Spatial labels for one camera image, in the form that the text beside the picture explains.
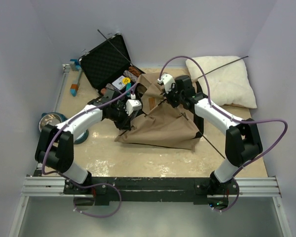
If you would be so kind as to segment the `beige fabric pet tent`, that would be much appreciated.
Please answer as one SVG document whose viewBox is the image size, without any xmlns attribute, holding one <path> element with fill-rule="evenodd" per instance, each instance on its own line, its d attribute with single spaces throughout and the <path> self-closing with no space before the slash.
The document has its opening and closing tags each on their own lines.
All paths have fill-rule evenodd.
<svg viewBox="0 0 296 237">
<path fill-rule="evenodd" d="M 121 131 L 115 141 L 194 150 L 202 137 L 194 123 L 194 115 L 181 105 L 173 108 L 163 101 L 158 78 L 159 73 L 139 76 L 136 89 L 142 102 L 142 113 L 131 120 L 131 129 Z"/>
</svg>

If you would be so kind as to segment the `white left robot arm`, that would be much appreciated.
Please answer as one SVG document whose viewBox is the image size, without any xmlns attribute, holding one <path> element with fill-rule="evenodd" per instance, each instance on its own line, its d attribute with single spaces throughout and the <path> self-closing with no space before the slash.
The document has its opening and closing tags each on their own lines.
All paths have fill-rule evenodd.
<svg viewBox="0 0 296 237">
<path fill-rule="evenodd" d="M 45 125 L 35 153 L 35 160 L 42 165 L 42 174 L 58 174 L 73 182 L 80 193 L 90 192 L 92 175 L 74 160 L 76 140 L 104 119 L 110 119 L 122 130 L 130 125 L 130 120 L 141 108 L 140 100 L 130 89 L 122 94 L 108 89 L 104 96 L 89 101 L 71 118 L 56 125 Z"/>
</svg>

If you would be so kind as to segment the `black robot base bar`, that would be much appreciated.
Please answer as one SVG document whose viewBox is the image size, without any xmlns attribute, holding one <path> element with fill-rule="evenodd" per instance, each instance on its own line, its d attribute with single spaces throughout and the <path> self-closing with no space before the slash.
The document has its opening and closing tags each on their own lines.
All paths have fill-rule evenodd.
<svg viewBox="0 0 296 237">
<path fill-rule="evenodd" d="M 235 180 L 220 187 L 214 195 L 208 194 L 210 178 L 157 178 L 157 177 L 92 177 L 77 187 L 66 180 L 64 193 L 76 197 L 94 198 L 95 205 L 109 205 L 112 201 L 124 202 L 192 202 L 209 204 L 223 209 L 228 198 L 239 194 Z"/>
</svg>

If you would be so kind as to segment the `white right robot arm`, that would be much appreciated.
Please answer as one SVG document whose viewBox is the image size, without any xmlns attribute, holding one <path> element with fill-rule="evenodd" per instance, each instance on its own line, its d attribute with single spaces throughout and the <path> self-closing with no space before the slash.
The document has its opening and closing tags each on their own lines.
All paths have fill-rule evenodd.
<svg viewBox="0 0 296 237">
<path fill-rule="evenodd" d="M 209 100 L 201 86 L 193 86 L 187 75 L 173 78 L 170 74 L 164 74 L 157 82 L 164 86 L 163 95 L 172 107 L 182 105 L 195 117 L 207 120 L 225 136 L 225 159 L 210 175 L 207 189 L 208 194 L 221 194 L 236 171 L 263 151 L 257 125 L 252 119 L 243 120 L 221 109 Z"/>
</svg>

